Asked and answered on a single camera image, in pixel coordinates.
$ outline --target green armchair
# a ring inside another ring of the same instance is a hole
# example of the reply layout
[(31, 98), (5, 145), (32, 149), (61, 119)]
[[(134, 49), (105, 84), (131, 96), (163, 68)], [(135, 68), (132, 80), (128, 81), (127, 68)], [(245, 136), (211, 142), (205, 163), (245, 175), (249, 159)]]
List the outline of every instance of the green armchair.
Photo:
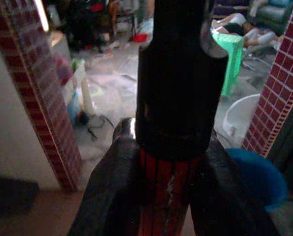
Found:
[(278, 36), (282, 35), (293, 10), (293, 0), (286, 4), (281, 2), (288, 1), (269, 0), (268, 4), (259, 7), (253, 22), (264, 24)]

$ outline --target black cylindrical object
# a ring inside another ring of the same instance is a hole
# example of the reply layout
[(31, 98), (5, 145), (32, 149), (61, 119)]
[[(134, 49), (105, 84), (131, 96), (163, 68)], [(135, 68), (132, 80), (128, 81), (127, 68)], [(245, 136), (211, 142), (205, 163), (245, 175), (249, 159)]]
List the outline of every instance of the black cylindrical object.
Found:
[(208, 147), (228, 61), (211, 36), (212, 8), (209, 0), (155, 1), (153, 40), (139, 50), (136, 134), (144, 149)]

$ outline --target red brick tile wall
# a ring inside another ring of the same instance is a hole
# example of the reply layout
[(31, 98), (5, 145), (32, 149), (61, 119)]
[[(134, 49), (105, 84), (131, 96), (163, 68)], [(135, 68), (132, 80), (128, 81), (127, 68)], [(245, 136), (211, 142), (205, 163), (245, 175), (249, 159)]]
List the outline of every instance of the red brick tile wall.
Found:
[(0, 51), (61, 187), (75, 191), (81, 158), (47, 38), (33, 0), (0, 0)]
[(293, 107), (293, 12), (242, 148), (267, 157)]

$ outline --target cable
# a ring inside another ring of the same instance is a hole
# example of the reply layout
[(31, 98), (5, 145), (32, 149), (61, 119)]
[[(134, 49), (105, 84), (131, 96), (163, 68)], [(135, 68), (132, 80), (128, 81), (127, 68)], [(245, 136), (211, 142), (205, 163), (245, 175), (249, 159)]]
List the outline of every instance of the cable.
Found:
[[(93, 119), (96, 115), (92, 115), (90, 116), (90, 120)], [(88, 125), (87, 126), (87, 131), (90, 133), (90, 135), (92, 136), (92, 141), (96, 141), (98, 139), (98, 137), (95, 135), (95, 133), (93, 132), (93, 129), (100, 129), (102, 128), (106, 121), (111, 125), (112, 128), (115, 128), (115, 126), (113, 125), (113, 123), (104, 115), (100, 115), (99, 119), (101, 121), (101, 123), (99, 125)]]

